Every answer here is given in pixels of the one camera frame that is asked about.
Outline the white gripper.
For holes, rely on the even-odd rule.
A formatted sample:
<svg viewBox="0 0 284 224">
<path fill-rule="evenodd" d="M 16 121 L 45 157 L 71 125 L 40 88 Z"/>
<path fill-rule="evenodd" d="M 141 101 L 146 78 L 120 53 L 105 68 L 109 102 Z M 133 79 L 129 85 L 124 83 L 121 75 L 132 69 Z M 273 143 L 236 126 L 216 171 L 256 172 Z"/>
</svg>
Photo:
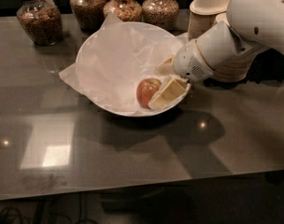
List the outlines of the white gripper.
<svg viewBox="0 0 284 224">
<path fill-rule="evenodd" d="M 233 60 L 247 50 L 245 43 L 221 21 L 196 39 L 178 50 L 175 58 L 167 58 L 158 64 L 154 73 L 158 76 L 174 75 L 187 78 L 191 83 L 201 82 L 214 75 L 223 63 Z M 171 106 L 186 92 L 188 82 L 180 77 L 167 77 L 149 101 L 149 108 L 163 110 Z"/>
</svg>

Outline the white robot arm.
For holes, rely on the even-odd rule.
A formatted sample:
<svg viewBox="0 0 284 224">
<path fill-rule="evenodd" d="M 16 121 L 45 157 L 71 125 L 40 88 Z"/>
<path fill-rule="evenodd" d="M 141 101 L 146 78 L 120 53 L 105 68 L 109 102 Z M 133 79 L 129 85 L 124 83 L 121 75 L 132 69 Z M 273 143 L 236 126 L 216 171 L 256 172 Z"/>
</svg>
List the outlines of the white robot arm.
<svg viewBox="0 0 284 224">
<path fill-rule="evenodd" d="M 151 109 L 178 104 L 191 84 L 263 47 L 284 56 L 284 0 L 231 0 L 226 17 L 156 67 L 155 73 L 166 79 L 150 99 Z"/>
</svg>

